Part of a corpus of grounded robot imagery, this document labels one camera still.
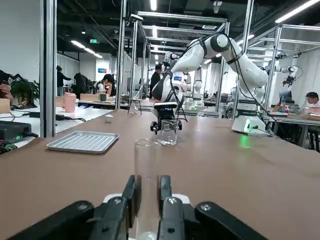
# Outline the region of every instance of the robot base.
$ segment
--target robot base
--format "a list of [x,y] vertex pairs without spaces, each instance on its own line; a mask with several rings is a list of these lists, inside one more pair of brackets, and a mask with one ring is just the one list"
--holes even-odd
[[239,115],[235,118],[232,130],[246,135],[268,135],[265,123],[257,116]]

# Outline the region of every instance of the tall clear glass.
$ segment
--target tall clear glass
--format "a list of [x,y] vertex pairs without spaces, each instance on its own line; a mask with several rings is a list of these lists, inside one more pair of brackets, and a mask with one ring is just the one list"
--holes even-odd
[[158,204],[158,158],[160,144],[141,139],[134,144],[134,175],[141,193],[136,219],[136,240],[156,240],[160,220]]

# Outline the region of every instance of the cardboard box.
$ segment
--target cardboard box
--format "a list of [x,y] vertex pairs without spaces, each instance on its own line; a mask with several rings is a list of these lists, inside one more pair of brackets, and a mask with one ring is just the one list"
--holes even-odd
[[99,94],[81,93],[80,100],[81,101],[92,101],[92,102],[99,101]]

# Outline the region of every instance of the potted plant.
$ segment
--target potted plant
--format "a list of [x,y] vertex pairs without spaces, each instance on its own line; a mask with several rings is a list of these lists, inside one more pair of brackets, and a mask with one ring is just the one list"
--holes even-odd
[[39,83],[30,82],[20,75],[16,75],[12,79],[11,94],[18,99],[19,105],[27,105],[29,108],[35,107],[34,101],[40,98]]

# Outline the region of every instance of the ceiling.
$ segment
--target ceiling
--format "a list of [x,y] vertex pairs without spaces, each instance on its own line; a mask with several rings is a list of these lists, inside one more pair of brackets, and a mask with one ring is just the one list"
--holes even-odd
[[[127,0],[127,15],[137,11],[150,12],[150,0]],[[247,0],[223,0],[218,13],[214,13],[212,0],[157,0],[157,12],[197,15],[204,17],[227,18],[230,20],[229,35],[232,38],[242,36],[246,18]],[[301,4],[301,0],[255,0],[251,22],[251,33],[255,36],[270,29],[275,19]],[[95,52],[117,55],[121,0],[57,0],[57,48],[59,51],[79,52],[70,41],[76,40]],[[314,25],[320,23],[320,3],[310,7],[303,13],[287,20],[286,24]],[[130,53],[133,35],[133,24],[127,20],[125,28],[125,50]],[[168,20],[164,18],[145,17],[143,25],[188,28],[201,30],[204,23]],[[152,37],[152,30],[145,30]],[[202,35],[158,30],[158,37],[170,39],[192,40]],[[99,44],[89,43],[91,38]],[[157,45],[184,47],[185,43],[163,43],[150,41]],[[141,57],[143,48],[142,34],[138,33],[137,55]]]

